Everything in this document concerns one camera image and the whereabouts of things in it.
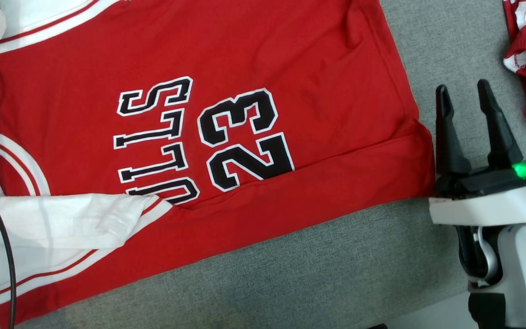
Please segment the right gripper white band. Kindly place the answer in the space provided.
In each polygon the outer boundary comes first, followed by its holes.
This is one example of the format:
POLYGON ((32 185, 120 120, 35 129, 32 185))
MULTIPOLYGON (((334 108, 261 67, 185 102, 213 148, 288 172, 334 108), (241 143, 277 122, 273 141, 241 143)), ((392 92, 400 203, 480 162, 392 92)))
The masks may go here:
POLYGON ((491 227, 526 223, 526 166, 510 125, 490 83, 477 83, 480 110, 486 117, 490 152, 486 168, 472 167, 463 155, 455 126, 454 108, 446 85, 436 89, 436 170, 440 191, 429 200, 433 223, 491 227))

